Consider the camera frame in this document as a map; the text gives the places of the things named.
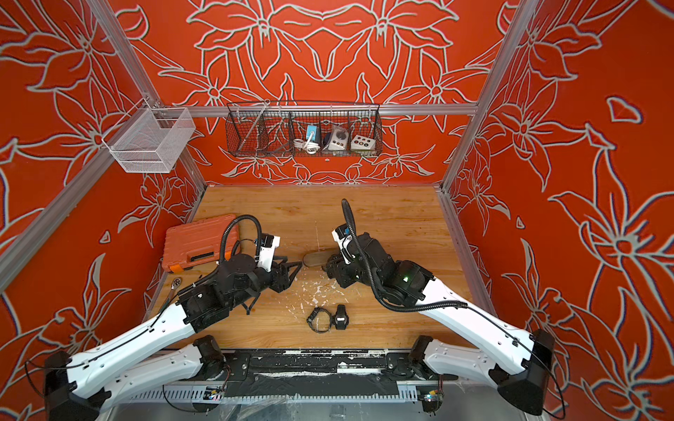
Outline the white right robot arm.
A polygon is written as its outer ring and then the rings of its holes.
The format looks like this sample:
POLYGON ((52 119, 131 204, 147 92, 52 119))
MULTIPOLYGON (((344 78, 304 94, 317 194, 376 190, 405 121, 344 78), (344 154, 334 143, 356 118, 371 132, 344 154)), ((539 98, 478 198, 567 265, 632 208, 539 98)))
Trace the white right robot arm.
POLYGON ((418 339, 421 362, 433 373, 488 385, 529 415, 546 413, 548 387, 557 383, 555 339, 550 333, 512 326, 454 292, 421 265, 393 260, 378 240, 358 233, 347 199, 342 200, 342 213, 344 224, 333 230, 339 252, 325 266, 330 278, 342 288, 357 282, 367 285, 386 310, 419 313, 476 347, 468 352, 440 340, 418 339))

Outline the black chunky sport watch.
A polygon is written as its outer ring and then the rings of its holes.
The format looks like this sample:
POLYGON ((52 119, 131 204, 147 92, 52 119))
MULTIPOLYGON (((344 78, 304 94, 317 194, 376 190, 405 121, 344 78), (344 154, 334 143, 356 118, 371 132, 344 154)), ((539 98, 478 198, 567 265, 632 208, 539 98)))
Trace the black chunky sport watch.
POLYGON ((315 307, 306 322, 314 333, 328 333, 333 326, 333 315, 325 308, 315 307))

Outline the black digital square watch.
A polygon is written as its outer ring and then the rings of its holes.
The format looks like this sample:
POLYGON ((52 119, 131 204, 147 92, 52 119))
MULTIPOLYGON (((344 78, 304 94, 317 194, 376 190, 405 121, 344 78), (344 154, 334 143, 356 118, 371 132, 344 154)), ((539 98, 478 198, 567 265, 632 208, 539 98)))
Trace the black digital square watch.
POLYGON ((333 325, 336 330, 343 331, 349 326, 349 315, 345 305, 337 305, 335 315, 333 316, 333 325))

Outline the dark wooden watch stand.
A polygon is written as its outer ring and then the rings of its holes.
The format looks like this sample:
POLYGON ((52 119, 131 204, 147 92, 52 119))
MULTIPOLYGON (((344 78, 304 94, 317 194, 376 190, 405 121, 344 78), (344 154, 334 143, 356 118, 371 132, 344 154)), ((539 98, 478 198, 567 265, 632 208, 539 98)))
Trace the dark wooden watch stand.
POLYGON ((325 266, 334 254, 333 250, 314 251, 306 254, 302 261, 307 268, 319 268, 325 266))

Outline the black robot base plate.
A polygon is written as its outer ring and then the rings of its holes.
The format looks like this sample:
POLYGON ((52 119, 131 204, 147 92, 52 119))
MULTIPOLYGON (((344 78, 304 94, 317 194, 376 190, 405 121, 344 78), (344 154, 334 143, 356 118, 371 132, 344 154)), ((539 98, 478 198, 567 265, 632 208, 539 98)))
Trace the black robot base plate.
POLYGON ((213 380, 179 386, 214 387, 224 397, 287 396, 411 400, 459 379, 414 362, 408 349, 233 349, 213 380))

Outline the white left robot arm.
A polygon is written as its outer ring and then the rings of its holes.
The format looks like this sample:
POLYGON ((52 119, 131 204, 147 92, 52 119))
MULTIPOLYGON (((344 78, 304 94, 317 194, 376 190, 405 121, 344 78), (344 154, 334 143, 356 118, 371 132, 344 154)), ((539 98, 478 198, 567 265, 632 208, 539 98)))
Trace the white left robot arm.
POLYGON ((236 217, 222 234, 216 268, 180 289, 152 319, 78 354, 49 356, 39 366, 47 418, 95 420, 130 396, 230 371, 211 335, 170 354, 158 351, 218 324, 237 307, 250 312, 267 289, 289 289, 303 264, 276 256, 279 244, 256 217, 236 217))

